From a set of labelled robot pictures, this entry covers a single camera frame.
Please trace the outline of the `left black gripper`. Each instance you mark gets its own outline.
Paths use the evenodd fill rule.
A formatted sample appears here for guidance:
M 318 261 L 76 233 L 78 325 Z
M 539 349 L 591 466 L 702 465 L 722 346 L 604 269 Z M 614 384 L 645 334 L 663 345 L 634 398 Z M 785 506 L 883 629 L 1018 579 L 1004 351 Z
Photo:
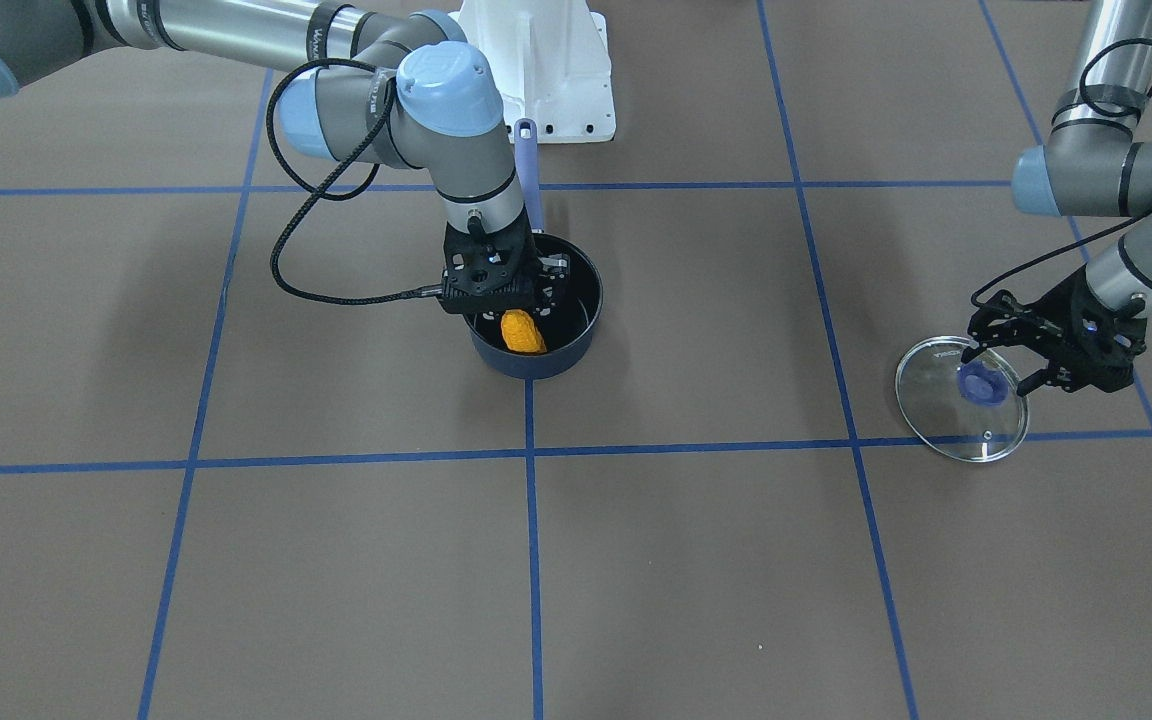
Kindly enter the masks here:
M 1043 323 L 1058 334 L 1043 336 Z M 1105 393 L 1134 386 L 1134 361 L 1146 351 L 1146 296 L 1134 293 L 1124 306 L 1106 306 L 1094 295 L 1085 270 L 1076 270 L 1030 309 L 1010 291 L 996 291 L 973 311 L 964 364 L 995 347 L 1030 347 L 1047 365 L 1016 382 L 1015 395 L 1026 397 L 1052 386 L 1073 393 L 1091 386 Z

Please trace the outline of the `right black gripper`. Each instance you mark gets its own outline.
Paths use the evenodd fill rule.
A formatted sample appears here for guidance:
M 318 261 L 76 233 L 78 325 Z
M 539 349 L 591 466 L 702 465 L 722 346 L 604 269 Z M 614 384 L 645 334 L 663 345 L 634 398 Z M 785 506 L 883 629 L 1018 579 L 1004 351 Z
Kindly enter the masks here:
M 532 232 L 525 215 L 500 232 L 485 232 L 477 217 L 463 232 L 445 225 L 444 262 L 438 302 L 448 314 L 550 314 L 570 283 L 570 251 Z

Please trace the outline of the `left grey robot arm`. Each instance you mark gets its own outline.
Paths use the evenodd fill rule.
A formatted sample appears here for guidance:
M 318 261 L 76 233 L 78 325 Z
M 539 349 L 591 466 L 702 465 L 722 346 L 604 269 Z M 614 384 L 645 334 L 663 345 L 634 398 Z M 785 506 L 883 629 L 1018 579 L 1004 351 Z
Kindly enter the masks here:
M 1096 1 L 1041 146 L 1020 156 L 1011 200 L 1026 214 L 1106 217 L 1114 245 L 1041 300 L 1024 304 L 991 281 L 973 295 L 965 395 L 983 389 L 988 348 L 1029 348 L 1046 366 L 1015 384 L 1102 392 L 1134 382 L 1152 318 L 1152 142 L 1135 129 L 1152 99 L 1152 1 Z

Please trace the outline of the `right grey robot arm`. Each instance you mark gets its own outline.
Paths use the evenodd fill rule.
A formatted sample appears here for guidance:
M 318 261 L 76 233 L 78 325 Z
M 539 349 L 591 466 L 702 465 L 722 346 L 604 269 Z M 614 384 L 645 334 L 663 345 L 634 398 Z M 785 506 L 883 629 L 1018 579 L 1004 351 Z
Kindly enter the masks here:
M 444 272 L 417 296 L 449 314 L 548 314 L 570 279 L 541 255 L 492 68 L 444 12 L 347 1 L 0 1 L 0 99 L 113 47 L 174 50 L 285 73 L 270 143 L 333 160 L 311 202 L 356 162 L 425 170 L 445 209 Z

